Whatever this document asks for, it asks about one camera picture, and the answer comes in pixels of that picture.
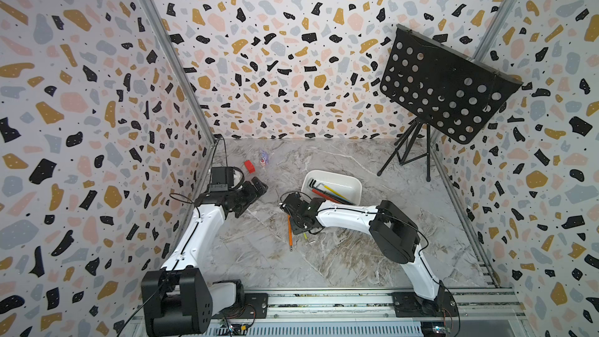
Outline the orange sleeved hex key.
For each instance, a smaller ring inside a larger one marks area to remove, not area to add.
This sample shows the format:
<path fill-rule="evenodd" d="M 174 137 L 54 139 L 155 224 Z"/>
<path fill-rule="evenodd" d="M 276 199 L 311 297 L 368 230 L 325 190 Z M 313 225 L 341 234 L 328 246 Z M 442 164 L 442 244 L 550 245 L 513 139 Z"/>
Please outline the orange sleeved hex key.
<path fill-rule="evenodd" d="M 292 227 L 292 220 L 291 220 L 291 216 L 288 215 L 288 242 L 289 242 L 289 248 L 290 251 L 293 251 L 293 227 Z"/>

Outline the red sleeved hex key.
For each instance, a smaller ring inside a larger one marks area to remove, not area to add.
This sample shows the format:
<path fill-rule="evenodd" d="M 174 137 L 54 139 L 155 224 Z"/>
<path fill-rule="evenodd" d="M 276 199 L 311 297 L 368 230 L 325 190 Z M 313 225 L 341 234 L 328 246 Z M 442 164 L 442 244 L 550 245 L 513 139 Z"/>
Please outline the red sleeved hex key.
<path fill-rule="evenodd" d="M 319 196 L 320 198 L 324 198 L 327 201 L 331 201 L 337 204 L 344 204 L 345 201 L 343 199 L 338 198 L 337 196 L 333 195 L 333 194 L 329 194 L 329 193 L 325 193 L 323 191 L 320 191 L 318 189 L 312 189 L 311 190 L 312 193 L 316 194 L 317 196 Z"/>

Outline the large black hex key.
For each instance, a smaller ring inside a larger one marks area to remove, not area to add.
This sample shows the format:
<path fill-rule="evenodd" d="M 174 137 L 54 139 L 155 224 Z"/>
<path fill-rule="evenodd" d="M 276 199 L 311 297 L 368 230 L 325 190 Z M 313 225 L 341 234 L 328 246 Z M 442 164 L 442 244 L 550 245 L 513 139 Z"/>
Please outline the large black hex key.
<path fill-rule="evenodd" d="M 308 183 L 308 187 L 310 188 L 310 190 L 312 189 L 318 189 L 320 191 L 323 191 L 325 193 L 329 193 L 327 192 L 327 190 L 325 190 L 324 188 L 321 188 L 318 186 L 319 183 L 317 183 L 317 181 L 315 179 L 311 179 Z"/>

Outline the thin dark grey hex key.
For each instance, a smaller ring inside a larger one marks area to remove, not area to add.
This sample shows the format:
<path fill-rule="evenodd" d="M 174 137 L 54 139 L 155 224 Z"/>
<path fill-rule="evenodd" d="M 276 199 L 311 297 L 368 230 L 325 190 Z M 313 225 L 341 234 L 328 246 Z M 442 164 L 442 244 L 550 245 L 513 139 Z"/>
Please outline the thin dark grey hex key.
<path fill-rule="evenodd" d="M 343 195 L 341 195 L 341 193 L 338 193 L 337 191 L 335 191 L 331 187 L 327 186 L 326 184 L 319 183 L 318 186 L 321 187 L 321 188 L 324 188 L 325 190 L 327 190 L 327 192 L 329 192 L 330 195 L 335 195 L 335 197 L 337 199 L 339 199 L 340 201 L 343 201 L 345 204 L 353 205 L 353 203 L 352 203 L 352 201 L 350 199 L 344 197 Z"/>

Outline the yellow sleeved hex key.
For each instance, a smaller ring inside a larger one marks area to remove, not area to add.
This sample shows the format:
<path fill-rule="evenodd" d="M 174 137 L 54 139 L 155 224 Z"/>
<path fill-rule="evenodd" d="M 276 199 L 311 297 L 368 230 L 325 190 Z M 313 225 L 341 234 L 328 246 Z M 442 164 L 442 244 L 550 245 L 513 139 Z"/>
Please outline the yellow sleeved hex key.
<path fill-rule="evenodd" d="M 323 187 L 332 195 L 335 195 L 340 201 L 344 201 L 343 203 L 345 204 L 351 204 L 353 205 L 353 203 L 350 201 L 350 199 L 344 197 L 343 195 L 341 195 L 341 193 L 338 193 L 337 191 L 333 190 L 331 187 L 328 187 L 326 185 L 323 184 Z"/>

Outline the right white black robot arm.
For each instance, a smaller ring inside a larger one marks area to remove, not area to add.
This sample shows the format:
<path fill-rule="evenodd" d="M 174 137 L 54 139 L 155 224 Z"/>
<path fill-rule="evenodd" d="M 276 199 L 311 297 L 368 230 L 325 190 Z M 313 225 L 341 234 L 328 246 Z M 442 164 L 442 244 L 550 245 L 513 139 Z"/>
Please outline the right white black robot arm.
<path fill-rule="evenodd" d="M 424 250 L 429 241 L 416 223 L 391 201 L 373 206 L 338 204 L 326 198 L 304 198 L 301 192 L 287 193 L 279 204 L 290 217 L 294 234 L 320 233 L 325 228 L 349 229 L 370 236 L 379 251 L 400 265 L 413 288 L 418 315 L 458 315 L 452 293 L 430 268 Z"/>

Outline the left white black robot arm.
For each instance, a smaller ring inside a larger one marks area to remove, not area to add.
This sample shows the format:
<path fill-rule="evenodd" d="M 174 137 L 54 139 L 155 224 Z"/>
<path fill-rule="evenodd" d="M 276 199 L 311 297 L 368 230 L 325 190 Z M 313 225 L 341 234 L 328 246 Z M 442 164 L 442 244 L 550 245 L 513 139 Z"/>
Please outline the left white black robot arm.
<path fill-rule="evenodd" d="M 183 336 L 207 332 L 212 318 L 225 322 L 257 312 L 245 300 L 239 280 L 208 285 L 201 263 L 229 215 L 239 218 L 266 194 L 257 177 L 247 180 L 240 168 L 212 169 L 206 190 L 191 202 L 189 225 L 166 262 L 141 282 L 142 308 L 149 336 Z"/>

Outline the white rectangular storage box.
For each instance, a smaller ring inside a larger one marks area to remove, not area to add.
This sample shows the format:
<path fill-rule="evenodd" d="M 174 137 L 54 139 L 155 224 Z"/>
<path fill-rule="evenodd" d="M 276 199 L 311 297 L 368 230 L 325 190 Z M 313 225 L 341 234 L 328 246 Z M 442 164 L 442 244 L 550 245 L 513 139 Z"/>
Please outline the white rectangular storage box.
<path fill-rule="evenodd" d="M 361 202 L 362 183 L 353 176 L 331 173 L 323 170 L 309 171 L 304 178 L 301 191 L 313 198 L 318 196 L 312 193 L 308 187 L 308 183 L 311 179 L 315 179 L 317 183 L 324 183 L 338 193 L 341 193 L 341 195 L 350 199 L 353 205 L 359 205 Z"/>

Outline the red tag on left gripper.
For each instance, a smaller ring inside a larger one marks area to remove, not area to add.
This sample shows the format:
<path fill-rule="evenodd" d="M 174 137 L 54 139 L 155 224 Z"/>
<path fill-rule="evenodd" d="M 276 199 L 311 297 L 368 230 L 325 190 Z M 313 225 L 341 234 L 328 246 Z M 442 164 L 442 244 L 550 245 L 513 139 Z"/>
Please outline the red tag on left gripper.
<path fill-rule="evenodd" d="M 251 161 L 246 160 L 244 162 L 244 166 L 245 166 L 246 170 L 248 171 L 248 173 L 255 173 L 256 172 L 254 164 Z"/>

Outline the small clear purple object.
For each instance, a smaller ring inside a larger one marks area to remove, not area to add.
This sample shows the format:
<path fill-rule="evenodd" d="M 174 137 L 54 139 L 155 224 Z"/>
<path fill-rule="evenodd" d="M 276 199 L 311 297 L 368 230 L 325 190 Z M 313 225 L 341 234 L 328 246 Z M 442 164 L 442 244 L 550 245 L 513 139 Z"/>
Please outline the small clear purple object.
<path fill-rule="evenodd" d="M 259 155 L 260 155 L 260 164 L 261 166 L 265 167 L 266 165 L 269 164 L 269 154 L 267 151 L 265 150 L 260 150 L 259 151 Z"/>

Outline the black perforated music stand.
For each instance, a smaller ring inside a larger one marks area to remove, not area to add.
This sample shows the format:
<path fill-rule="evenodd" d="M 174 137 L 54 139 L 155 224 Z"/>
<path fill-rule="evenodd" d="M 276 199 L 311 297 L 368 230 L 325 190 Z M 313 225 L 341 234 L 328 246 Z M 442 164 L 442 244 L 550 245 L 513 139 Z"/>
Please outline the black perforated music stand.
<path fill-rule="evenodd" d="M 380 91 L 414 118 L 377 174 L 393 160 L 400 165 L 412 162 L 409 154 L 421 131 L 427 146 L 433 129 L 468 144 L 521 85 L 514 77 L 397 26 Z"/>

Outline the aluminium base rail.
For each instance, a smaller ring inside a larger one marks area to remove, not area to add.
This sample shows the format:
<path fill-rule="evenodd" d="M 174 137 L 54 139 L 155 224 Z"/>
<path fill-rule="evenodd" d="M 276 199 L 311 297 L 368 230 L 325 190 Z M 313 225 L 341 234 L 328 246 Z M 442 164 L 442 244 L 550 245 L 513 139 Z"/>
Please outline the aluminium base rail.
<path fill-rule="evenodd" d="M 406 289 L 255 289 L 241 318 L 216 317 L 207 336 L 532 336 L 516 294 L 461 288 L 436 315 Z"/>

